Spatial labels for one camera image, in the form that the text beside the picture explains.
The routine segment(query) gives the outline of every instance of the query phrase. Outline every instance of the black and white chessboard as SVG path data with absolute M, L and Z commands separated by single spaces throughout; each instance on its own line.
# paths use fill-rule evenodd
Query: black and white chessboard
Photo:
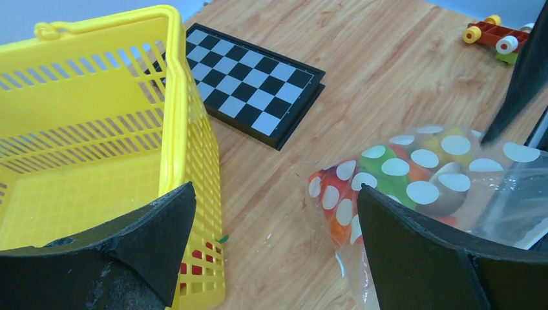
M 186 53 L 208 113 L 277 150 L 324 88 L 325 72 L 199 24 Z

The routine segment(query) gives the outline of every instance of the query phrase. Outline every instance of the wooden table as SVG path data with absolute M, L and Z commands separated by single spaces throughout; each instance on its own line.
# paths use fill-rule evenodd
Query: wooden table
M 216 0 L 194 22 L 327 72 L 280 152 L 212 119 L 230 235 L 219 309 L 357 309 L 311 211 L 308 176 L 409 127 L 485 130 L 511 67 L 464 44 L 469 18 L 418 0 Z M 523 143 L 543 109 L 507 138 Z

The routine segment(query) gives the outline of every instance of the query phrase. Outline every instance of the basket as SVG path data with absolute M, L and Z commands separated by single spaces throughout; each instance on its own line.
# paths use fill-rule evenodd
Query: basket
M 39 23 L 35 36 L 0 46 L 0 250 L 44 246 L 192 181 L 173 309 L 221 303 L 218 144 L 180 14 L 162 5 Z

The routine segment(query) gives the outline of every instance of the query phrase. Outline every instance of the polka dot bag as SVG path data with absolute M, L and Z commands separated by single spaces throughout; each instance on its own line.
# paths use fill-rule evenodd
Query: polka dot bag
M 517 175 L 528 188 L 528 180 L 548 176 L 548 154 L 509 141 L 482 149 L 481 135 L 427 125 L 310 176 L 313 206 L 325 219 L 343 276 L 366 309 L 377 305 L 356 207 L 362 184 L 421 214 L 506 245 L 526 249 L 548 232 L 548 207 L 543 207 L 548 192 L 530 200 L 516 190 Z M 534 184 L 548 189 L 544 179 Z M 497 211 L 494 205 L 502 196 L 523 208 Z

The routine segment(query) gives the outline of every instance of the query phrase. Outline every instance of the white wheel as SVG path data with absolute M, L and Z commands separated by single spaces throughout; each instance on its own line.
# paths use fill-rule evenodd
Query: white wheel
M 496 50 L 497 52 L 507 55 L 511 52 L 514 52 L 520 43 L 518 42 L 518 39 L 514 36 L 505 36 L 502 39 L 498 40 L 496 44 Z
M 534 27 L 534 23 L 530 23 L 530 24 L 527 24 L 527 25 L 524 25 L 523 27 L 521 27 L 520 31 L 523 31 L 523 32 L 526 32 L 526 33 L 530 34 L 533 27 Z

